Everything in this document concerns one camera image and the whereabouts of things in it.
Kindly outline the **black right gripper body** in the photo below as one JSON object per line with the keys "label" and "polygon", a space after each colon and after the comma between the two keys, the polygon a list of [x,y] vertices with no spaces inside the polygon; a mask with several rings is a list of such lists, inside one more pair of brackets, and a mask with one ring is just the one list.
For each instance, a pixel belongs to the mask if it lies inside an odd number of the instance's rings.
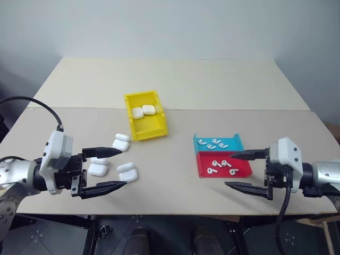
{"label": "black right gripper body", "polygon": [[270,161],[270,149],[266,148],[266,169],[264,185],[267,187],[267,199],[273,200],[273,188],[293,187],[293,168]]}

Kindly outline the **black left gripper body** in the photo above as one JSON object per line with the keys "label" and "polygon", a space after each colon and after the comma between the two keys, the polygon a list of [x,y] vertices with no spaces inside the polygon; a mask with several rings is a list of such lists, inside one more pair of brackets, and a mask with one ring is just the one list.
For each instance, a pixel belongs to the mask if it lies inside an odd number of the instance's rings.
{"label": "black left gripper body", "polygon": [[87,171],[83,169],[81,154],[71,156],[69,161],[54,174],[58,189],[71,190],[71,196],[86,198]]}

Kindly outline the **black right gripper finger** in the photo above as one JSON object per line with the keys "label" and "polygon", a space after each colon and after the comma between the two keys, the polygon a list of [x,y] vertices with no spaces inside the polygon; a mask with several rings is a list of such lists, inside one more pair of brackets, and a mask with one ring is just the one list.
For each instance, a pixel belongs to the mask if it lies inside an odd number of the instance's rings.
{"label": "black right gripper finger", "polygon": [[267,198],[267,189],[263,187],[253,186],[250,183],[243,183],[243,182],[225,182],[225,185],[229,186],[230,188],[249,194],[252,196],[258,196]]}
{"label": "black right gripper finger", "polygon": [[265,159],[267,157],[267,149],[251,149],[251,150],[237,151],[231,154],[230,157],[240,159],[240,160]]}

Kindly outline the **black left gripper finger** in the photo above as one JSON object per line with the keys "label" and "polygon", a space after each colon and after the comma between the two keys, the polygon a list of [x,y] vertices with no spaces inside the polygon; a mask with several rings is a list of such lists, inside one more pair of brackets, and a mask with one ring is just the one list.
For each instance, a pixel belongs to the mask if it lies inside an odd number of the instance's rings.
{"label": "black left gripper finger", "polygon": [[87,158],[96,157],[100,158],[109,158],[119,154],[122,154],[123,151],[111,147],[93,147],[93,148],[83,148],[82,149],[82,161],[86,162]]}
{"label": "black left gripper finger", "polygon": [[115,190],[118,190],[127,184],[126,181],[109,181],[97,183],[93,187],[82,188],[79,197],[81,199],[89,199],[107,195]]}

